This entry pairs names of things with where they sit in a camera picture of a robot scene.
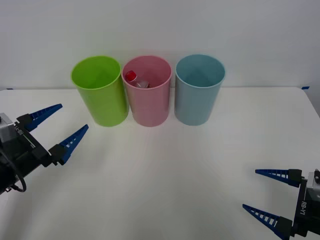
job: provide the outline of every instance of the cable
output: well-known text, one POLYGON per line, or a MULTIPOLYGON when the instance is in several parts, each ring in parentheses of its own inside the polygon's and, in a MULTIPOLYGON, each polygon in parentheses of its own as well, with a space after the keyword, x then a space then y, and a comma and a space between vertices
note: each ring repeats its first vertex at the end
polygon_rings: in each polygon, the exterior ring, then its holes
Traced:
POLYGON ((18 179, 22 184, 22 189, 15 184, 13 184, 10 187, 18 192, 24 193, 27 190, 27 184, 21 172, 16 168, 16 165, 7 157, 7 155, 4 153, 4 151, 1 148, 0 148, 0 154, 2 154, 5 160, 9 163, 10 167, 13 169, 14 173, 18 176, 18 179))

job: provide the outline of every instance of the small bottle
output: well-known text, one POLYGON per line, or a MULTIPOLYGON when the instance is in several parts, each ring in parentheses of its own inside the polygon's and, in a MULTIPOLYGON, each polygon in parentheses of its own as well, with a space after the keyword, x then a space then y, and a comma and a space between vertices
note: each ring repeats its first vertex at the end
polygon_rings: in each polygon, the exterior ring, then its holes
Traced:
POLYGON ((125 80, 130 83, 132 86, 135 86, 140 89, 148 89, 150 88, 150 84, 148 81, 144 80, 141 77, 138 77, 134 71, 128 71, 125 74, 125 80))

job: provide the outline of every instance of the white table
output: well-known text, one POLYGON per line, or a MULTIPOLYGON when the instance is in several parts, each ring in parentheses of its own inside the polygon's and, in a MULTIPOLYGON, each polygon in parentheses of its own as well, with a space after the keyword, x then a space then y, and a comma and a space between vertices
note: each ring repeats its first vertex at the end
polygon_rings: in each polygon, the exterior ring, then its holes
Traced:
POLYGON ((0 195, 0 239, 278 239, 242 204, 293 220, 299 190, 255 169, 307 176, 320 168, 320 119, 305 93, 222 88, 197 127, 175 118, 171 96, 162 125, 140 126, 130 113, 108 128, 74 89, 1 91, 0 112, 12 120, 62 103, 32 132, 46 149, 86 123, 89 130, 66 165, 40 166, 25 179, 27 192, 0 195))

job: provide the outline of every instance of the green cup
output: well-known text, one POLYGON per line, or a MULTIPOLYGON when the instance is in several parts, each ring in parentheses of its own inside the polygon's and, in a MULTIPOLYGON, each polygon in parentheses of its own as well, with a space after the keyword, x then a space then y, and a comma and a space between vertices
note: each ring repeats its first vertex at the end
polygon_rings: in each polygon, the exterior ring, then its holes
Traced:
POLYGON ((126 119, 129 105, 121 79, 120 64, 109 56, 93 56, 79 62, 71 73, 94 121, 105 127, 126 119))

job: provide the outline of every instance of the red bottle cap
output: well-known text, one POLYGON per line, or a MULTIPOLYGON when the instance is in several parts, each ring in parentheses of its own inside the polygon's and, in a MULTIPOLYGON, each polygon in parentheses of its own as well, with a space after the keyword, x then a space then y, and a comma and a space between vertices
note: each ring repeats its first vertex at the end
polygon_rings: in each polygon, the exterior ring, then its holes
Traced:
POLYGON ((136 79, 137 74, 134 71, 128 71, 124 77, 128 82, 131 82, 136 79))

